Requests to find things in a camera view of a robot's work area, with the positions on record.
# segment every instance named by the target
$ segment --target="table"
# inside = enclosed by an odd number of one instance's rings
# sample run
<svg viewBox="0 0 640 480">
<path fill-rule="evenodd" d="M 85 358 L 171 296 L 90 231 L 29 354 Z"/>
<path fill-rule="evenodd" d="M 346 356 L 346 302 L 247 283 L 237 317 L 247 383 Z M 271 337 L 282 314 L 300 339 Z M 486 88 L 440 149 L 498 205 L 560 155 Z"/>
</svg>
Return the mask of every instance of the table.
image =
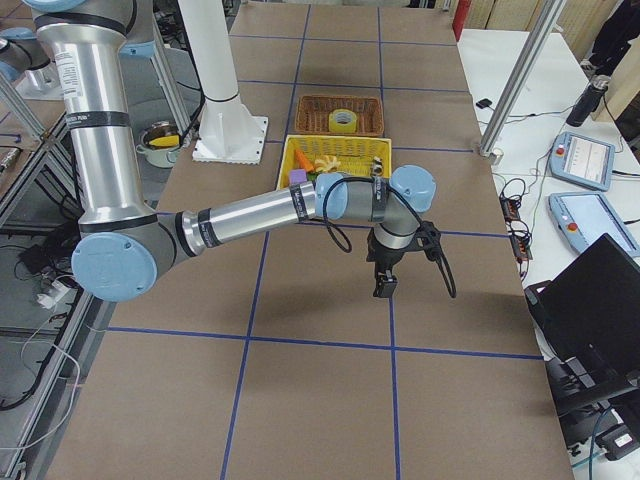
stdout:
<svg viewBox="0 0 640 480">
<path fill-rule="evenodd" d="M 312 225 L 207 252 L 117 307 L 48 479 L 572 478 L 449 22 L 243 5 L 232 50 L 270 118 L 262 161 L 187 151 L 159 209 L 272 189 L 300 95 L 380 95 L 394 165 L 438 182 L 427 217 L 459 298 L 421 256 L 393 301 L 372 298 L 357 225 L 352 255 Z"/>
<path fill-rule="evenodd" d="M 524 45 L 526 35 L 526 32 L 489 30 L 463 32 L 459 48 L 474 101 L 490 98 L 494 103 L 497 102 Z M 512 114 L 566 110 L 575 103 L 586 85 L 587 79 L 562 36 L 559 33 L 553 33 L 518 97 Z M 532 169 L 535 169 L 538 160 L 550 149 L 560 129 L 615 145 L 622 151 L 616 154 L 614 168 L 640 173 L 638 160 L 621 139 L 613 122 L 594 122 L 591 118 L 587 118 L 581 127 L 575 128 L 564 125 L 569 112 L 570 109 L 561 114 L 545 115 L 505 125 L 496 144 L 505 151 L 505 156 L 499 165 L 493 167 L 498 191 L 502 190 L 505 180 L 513 178 L 522 178 L 527 184 L 532 184 L 536 178 Z M 489 120 L 491 112 L 488 109 L 476 108 L 476 115 L 481 122 L 481 128 L 484 129 L 485 124 L 482 122 Z M 539 170 L 544 170 L 545 162 L 546 157 L 538 163 Z M 520 189 L 519 185 L 515 186 L 514 190 L 508 191 L 507 194 Z M 569 247 L 558 232 L 556 222 L 547 208 L 546 198 L 554 192 L 574 192 L 585 189 L 547 176 L 544 181 L 542 178 L 538 179 L 529 190 L 530 193 L 523 198 L 520 209 L 523 220 L 529 226 L 535 224 L 533 260 L 530 262 L 527 277 L 523 282 L 525 286 L 552 280 L 577 258 L 577 253 Z M 640 183 L 637 180 L 614 176 L 611 188 L 605 195 L 623 220 L 640 217 L 637 202 L 640 197 Z M 636 239 L 640 239 L 640 228 L 630 225 L 629 230 Z M 586 470 L 586 468 L 576 470 L 576 478 L 587 478 Z M 594 472 L 594 477 L 599 479 L 634 478 L 634 475 L 640 472 L 640 453 L 634 452 L 617 462 L 596 461 Z"/>
</svg>

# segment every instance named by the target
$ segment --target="light blue joint cap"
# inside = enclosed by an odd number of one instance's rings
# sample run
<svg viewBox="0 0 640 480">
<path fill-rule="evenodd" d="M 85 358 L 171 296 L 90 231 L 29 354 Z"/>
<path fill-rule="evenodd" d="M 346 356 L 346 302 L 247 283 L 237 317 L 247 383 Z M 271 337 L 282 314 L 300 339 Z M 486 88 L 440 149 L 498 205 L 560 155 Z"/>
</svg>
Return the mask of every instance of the light blue joint cap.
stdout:
<svg viewBox="0 0 640 480">
<path fill-rule="evenodd" d="M 406 165 L 393 172 L 389 185 L 409 202 L 416 212 L 424 213 L 431 208 L 436 194 L 436 182 L 424 168 Z"/>
<path fill-rule="evenodd" d="M 83 238 L 71 257 L 76 281 L 96 297 L 124 302 L 149 290 L 158 269 L 149 250 L 121 233 L 94 233 Z"/>
<path fill-rule="evenodd" d="M 331 186 L 343 178 L 339 173 L 322 173 L 316 178 L 316 215 L 322 216 L 324 211 L 324 198 Z M 347 184 L 343 183 L 331 190 L 329 201 L 327 202 L 327 217 L 331 220 L 342 218 L 347 210 L 349 201 L 349 190 Z"/>
<path fill-rule="evenodd" d="M 153 57 L 153 54 L 155 52 L 156 44 L 154 41 L 144 43 L 127 43 L 124 47 L 122 47 L 122 50 L 120 50 L 120 55 L 151 58 Z"/>
<path fill-rule="evenodd" d="M 2 30 L 0 37 L 6 38 L 7 40 L 35 40 L 36 34 L 27 27 L 14 27 Z"/>
<path fill-rule="evenodd" d="M 0 62 L 0 75 L 9 82 L 15 82 L 20 77 L 20 72 L 5 62 Z"/>
<path fill-rule="evenodd" d="M 87 0 L 22 0 L 22 3 L 41 12 L 65 12 L 82 5 Z"/>
</svg>

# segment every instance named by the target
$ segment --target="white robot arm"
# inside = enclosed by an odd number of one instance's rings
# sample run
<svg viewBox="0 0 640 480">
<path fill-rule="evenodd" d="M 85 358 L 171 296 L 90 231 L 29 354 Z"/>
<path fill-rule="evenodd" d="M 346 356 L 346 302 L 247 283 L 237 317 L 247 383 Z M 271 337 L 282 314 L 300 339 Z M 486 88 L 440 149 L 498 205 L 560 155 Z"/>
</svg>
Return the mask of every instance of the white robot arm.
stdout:
<svg viewBox="0 0 640 480">
<path fill-rule="evenodd" d="M 435 193 L 426 170 L 407 166 L 390 180 L 320 175 L 306 182 L 198 213 L 161 215 L 145 204 L 118 52 L 127 35 L 150 28 L 151 0 L 23 0 L 33 9 L 38 38 L 54 51 L 67 125 L 85 194 L 82 240 L 73 257 L 76 280 L 109 301 L 135 298 L 174 265 L 206 248 L 320 216 L 369 220 L 368 261 L 375 296 L 390 297 L 392 268 L 407 251 L 425 251 L 455 285 L 439 232 L 419 216 Z M 133 42 L 144 45 L 144 38 Z"/>
</svg>

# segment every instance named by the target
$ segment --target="computer monitor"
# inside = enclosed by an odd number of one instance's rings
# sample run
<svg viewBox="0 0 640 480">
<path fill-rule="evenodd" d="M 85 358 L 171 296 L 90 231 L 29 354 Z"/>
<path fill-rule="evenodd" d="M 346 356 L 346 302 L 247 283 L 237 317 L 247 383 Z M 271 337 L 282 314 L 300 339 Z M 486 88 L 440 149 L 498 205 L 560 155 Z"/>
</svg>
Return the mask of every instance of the computer monitor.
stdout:
<svg viewBox="0 0 640 480">
<path fill-rule="evenodd" d="M 596 384 L 640 370 L 640 266 L 608 234 L 537 297 L 534 317 L 561 360 L 577 358 Z M 610 402 L 640 438 L 640 391 Z"/>
</svg>

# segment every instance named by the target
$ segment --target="red object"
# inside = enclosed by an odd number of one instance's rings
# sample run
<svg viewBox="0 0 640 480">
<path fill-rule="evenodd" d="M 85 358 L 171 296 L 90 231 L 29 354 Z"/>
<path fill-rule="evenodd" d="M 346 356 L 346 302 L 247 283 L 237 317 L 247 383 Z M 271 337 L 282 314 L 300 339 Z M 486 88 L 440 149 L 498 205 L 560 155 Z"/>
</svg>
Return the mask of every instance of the red object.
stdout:
<svg viewBox="0 0 640 480">
<path fill-rule="evenodd" d="M 458 2 L 458 8 L 453 17 L 453 34 L 456 36 L 456 42 L 460 41 L 460 35 L 462 35 L 464 21 L 467 19 L 469 9 L 471 9 L 471 0 L 460 0 Z"/>
</svg>

